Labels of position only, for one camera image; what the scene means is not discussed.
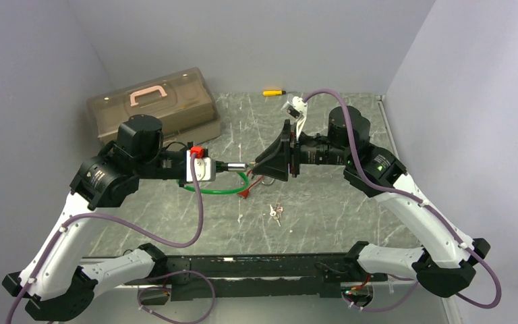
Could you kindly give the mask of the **brass padlock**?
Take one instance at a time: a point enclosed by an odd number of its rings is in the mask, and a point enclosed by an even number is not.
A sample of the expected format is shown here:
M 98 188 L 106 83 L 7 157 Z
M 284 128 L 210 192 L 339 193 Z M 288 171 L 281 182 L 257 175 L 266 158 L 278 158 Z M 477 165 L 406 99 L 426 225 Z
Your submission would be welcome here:
M 274 183 L 275 183 L 275 179 L 274 178 L 271 178 L 271 177 L 268 177 L 268 176 L 262 176 L 261 180 L 260 180 L 260 183 L 263 185 L 263 186 L 272 186 Z

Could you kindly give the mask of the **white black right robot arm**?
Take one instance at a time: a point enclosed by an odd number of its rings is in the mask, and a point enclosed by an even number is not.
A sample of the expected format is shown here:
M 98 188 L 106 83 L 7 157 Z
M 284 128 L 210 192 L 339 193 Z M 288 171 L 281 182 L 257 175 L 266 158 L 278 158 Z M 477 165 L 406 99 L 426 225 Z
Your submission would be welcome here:
M 490 250 L 441 214 L 420 192 L 392 152 L 370 142 L 370 122 L 354 107 L 334 108 L 325 135 L 308 136 L 285 120 L 277 139 L 254 161 L 253 173 L 282 182 L 298 176 L 302 165 L 341 165 L 351 186 L 393 213 L 419 240 L 418 248 L 389 248 L 359 241 L 345 255 L 353 280 L 383 273 L 416 280 L 427 291 L 448 298 L 467 288 L 475 266 Z

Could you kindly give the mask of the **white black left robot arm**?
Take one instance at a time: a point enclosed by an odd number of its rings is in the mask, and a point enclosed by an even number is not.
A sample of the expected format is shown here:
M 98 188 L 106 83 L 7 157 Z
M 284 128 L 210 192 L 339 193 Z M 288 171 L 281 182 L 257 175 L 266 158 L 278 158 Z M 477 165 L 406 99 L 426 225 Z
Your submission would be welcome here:
M 9 273 L 3 287 L 13 296 L 12 308 L 26 300 L 36 321 L 66 322 L 80 315 L 101 294 L 135 279 L 156 284 L 167 274 L 162 238 L 151 234 L 142 244 L 116 259 L 82 265 L 89 243 L 140 181 L 185 182 L 194 162 L 192 144 L 170 150 L 163 144 L 162 122 L 135 115 L 123 122 L 115 140 L 85 160 L 69 186 L 65 205 L 36 256 L 21 271 Z

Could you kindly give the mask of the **bunch of small keys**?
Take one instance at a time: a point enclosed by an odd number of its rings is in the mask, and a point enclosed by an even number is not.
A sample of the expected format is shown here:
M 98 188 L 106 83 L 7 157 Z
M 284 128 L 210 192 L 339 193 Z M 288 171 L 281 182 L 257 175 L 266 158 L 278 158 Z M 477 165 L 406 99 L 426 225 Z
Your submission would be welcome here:
M 277 225 L 281 227 L 281 216 L 283 213 L 283 206 L 281 204 L 270 205 L 269 215 L 271 219 L 275 220 Z

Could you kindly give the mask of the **green cable lock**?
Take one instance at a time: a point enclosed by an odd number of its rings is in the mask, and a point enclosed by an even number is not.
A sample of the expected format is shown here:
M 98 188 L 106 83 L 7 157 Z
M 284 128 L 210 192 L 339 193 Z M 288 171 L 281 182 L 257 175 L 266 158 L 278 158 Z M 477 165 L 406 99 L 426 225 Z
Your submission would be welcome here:
M 250 187 L 250 179 L 247 176 L 247 172 L 251 170 L 251 165 L 249 163 L 244 162 L 216 162 L 216 171 L 224 172 L 224 171 L 233 171 L 236 172 L 237 175 L 243 181 L 243 184 L 238 188 L 232 189 L 201 189 L 202 194 L 211 194 L 211 195 L 230 195 L 230 194 L 239 194 Z

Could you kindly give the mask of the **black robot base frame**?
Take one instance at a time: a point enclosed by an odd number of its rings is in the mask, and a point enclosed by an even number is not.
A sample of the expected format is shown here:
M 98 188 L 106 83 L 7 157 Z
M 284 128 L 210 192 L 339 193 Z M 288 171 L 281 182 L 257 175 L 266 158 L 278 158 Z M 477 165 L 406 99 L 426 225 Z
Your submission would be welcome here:
M 165 284 L 172 301 L 315 295 L 340 298 L 345 290 L 371 288 L 385 274 L 364 275 L 342 252 L 301 254 L 176 255 L 167 267 L 130 285 Z

